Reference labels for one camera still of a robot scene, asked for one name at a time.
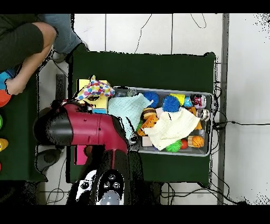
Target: cream cloth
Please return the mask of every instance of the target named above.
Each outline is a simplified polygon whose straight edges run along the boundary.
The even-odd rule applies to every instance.
[[[153,145],[162,150],[168,145],[187,137],[198,125],[200,118],[186,109],[179,112],[163,112],[154,127],[144,128]]]

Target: blue spiky ball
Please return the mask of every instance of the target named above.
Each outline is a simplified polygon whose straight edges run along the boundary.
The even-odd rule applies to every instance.
[[[177,112],[179,110],[180,103],[176,97],[167,96],[163,100],[163,111],[167,112]]]
[[[147,98],[149,101],[153,100],[153,103],[149,105],[151,108],[156,108],[159,102],[159,96],[155,92],[144,92],[144,97]]]

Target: shoe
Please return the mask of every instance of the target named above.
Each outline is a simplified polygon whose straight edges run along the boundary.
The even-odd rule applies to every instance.
[[[68,54],[54,52],[53,53],[53,61],[55,63],[61,63],[65,60],[66,56],[68,56]]]

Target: light blue towel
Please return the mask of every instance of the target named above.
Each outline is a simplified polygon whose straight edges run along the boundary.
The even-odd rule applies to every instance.
[[[109,100],[108,114],[122,119],[126,138],[129,139],[133,133],[130,123],[133,126],[133,129],[136,130],[143,109],[147,108],[151,103],[152,101],[145,98],[143,94],[138,94],[133,97],[115,97]]]

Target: green table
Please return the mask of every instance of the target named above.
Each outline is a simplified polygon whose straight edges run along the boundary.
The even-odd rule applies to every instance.
[[[37,79],[33,75],[24,92],[13,96],[6,106],[0,108],[4,122],[0,138],[9,141],[8,147],[0,152],[0,180],[46,180],[35,168],[33,123],[38,110],[37,93]]]
[[[111,86],[213,92],[215,55],[152,55],[88,52],[79,45],[69,58],[69,97],[76,80],[94,74]],[[67,157],[67,181],[75,182],[81,172],[74,165],[74,147]],[[171,156],[141,153],[145,181],[200,182],[209,184],[209,156]]]

